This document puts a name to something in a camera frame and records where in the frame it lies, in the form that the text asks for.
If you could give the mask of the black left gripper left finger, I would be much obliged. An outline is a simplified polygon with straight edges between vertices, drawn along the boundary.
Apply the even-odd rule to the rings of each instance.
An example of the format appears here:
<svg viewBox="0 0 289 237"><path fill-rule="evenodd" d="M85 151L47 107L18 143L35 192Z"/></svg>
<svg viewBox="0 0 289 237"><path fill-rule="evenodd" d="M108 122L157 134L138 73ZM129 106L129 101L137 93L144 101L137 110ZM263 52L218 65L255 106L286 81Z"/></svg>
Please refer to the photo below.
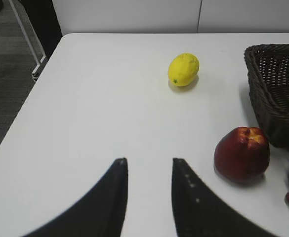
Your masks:
<svg viewBox="0 0 289 237"><path fill-rule="evenodd" d="M124 224L127 198L127 159L118 158L79 201L27 236L119 237Z"/></svg>

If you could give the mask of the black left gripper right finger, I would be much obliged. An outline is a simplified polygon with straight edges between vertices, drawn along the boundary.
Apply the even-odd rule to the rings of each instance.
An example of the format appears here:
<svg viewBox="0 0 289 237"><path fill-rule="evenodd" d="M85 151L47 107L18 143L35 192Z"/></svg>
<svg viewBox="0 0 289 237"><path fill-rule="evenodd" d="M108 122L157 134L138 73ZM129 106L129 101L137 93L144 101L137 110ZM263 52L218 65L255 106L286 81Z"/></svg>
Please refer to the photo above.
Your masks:
<svg viewBox="0 0 289 237"><path fill-rule="evenodd" d="M172 210L179 237L270 237L223 202L186 160L173 159Z"/></svg>

